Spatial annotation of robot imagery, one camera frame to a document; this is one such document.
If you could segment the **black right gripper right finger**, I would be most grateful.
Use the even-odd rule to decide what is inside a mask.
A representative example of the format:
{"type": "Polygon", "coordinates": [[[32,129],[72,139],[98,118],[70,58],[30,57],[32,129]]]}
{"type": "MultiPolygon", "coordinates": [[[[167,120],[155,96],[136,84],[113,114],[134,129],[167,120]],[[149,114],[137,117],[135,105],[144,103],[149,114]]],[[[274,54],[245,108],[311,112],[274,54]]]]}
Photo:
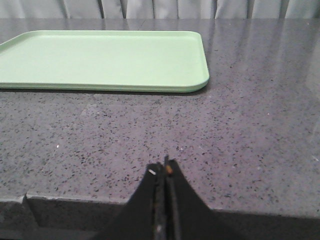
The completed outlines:
{"type": "Polygon", "coordinates": [[[164,157],[164,180],[169,240],[219,240],[213,213],[195,193],[178,163],[164,157]]]}

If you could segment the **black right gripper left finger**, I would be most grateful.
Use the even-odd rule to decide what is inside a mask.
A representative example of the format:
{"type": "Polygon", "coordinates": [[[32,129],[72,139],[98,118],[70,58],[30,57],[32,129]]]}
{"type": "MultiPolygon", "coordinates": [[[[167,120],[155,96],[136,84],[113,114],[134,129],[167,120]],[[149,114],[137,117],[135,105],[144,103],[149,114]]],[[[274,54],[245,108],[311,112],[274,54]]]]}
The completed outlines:
{"type": "Polygon", "coordinates": [[[163,166],[147,165],[145,174],[120,214],[96,235],[97,240],[164,240],[163,166]]]}

